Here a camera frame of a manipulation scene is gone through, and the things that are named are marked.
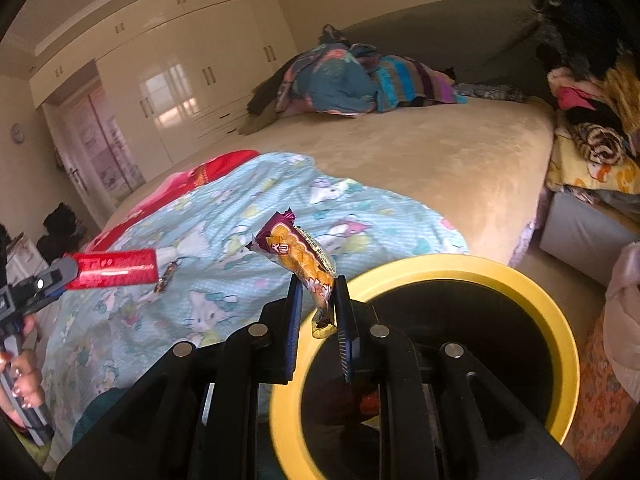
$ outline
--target trash can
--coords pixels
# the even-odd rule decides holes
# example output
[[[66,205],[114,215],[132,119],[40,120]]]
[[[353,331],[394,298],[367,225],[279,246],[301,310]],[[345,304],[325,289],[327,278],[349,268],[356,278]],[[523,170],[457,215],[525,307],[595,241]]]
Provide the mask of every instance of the trash can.
[[[562,443],[577,403],[578,353],[564,315],[529,278],[476,256],[430,254],[373,269],[348,287],[418,351],[464,345]],[[288,478],[376,478],[377,432],[344,422],[350,398],[337,337],[313,339],[306,320],[294,379],[271,394],[271,438]]]

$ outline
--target floor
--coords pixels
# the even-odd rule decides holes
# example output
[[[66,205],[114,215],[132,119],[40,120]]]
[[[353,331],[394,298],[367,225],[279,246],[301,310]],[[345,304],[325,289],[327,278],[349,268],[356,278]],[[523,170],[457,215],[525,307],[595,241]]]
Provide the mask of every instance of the floor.
[[[582,352],[589,331],[604,306],[605,287],[583,273],[545,253],[535,234],[521,263],[516,267],[540,285],[558,304],[574,331]]]

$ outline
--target light blue blanket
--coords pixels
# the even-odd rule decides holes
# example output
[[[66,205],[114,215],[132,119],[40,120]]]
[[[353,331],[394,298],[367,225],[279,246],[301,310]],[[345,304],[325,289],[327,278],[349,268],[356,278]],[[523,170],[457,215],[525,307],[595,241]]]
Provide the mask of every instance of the light blue blanket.
[[[177,341],[224,340],[286,295],[289,273],[244,246],[276,210],[289,207],[347,279],[400,258],[466,252],[460,233],[415,200],[322,174],[306,156],[268,153],[246,162],[113,245],[176,248],[180,266],[159,299],[146,300],[152,285],[63,295],[43,369],[54,459],[70,449],[76,423],[99,394],[131,386]],[[307,312],[311,304],[307,296]]]

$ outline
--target silver bolt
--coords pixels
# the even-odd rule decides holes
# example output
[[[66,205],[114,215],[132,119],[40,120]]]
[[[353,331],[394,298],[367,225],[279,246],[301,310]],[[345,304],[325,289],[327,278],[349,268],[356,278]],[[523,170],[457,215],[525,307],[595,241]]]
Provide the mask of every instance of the silver bolt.
[[[458,343],[448,343],[444,347],[444,353],[449,357],[457,359],[458,357],[462,357],[462,354],[465,353],[465,349],[463,349]]]
[[[369,328],[369,332],[373,337],[383,338],[389,335],[389,327],[385,325],[373,325]]]
[[[267,328],[267,326],[263,325],[262,323],[254,323],[249,327],[249,335],[252,335],[254,337],[262,337],[268,331],[269,329]]]
[[[193,347],[190,343],[183,341],[174,346],[174,355],[176,357],[187,357],[187,355],[191,353],[191,350],[193,350]]]

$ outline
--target snack wrapper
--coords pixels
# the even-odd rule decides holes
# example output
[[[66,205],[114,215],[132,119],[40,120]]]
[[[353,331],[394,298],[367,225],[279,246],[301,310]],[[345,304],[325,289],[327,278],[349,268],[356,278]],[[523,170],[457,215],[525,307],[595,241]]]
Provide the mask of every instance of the snack wrapper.
[[[312,319],[312,335],[322,339],[337,331],[330,304],[335,263],[318,242],[294,225],[295,219],[291,209],[274,214],[247,248],[290,270],[305,285],[318,310]]]

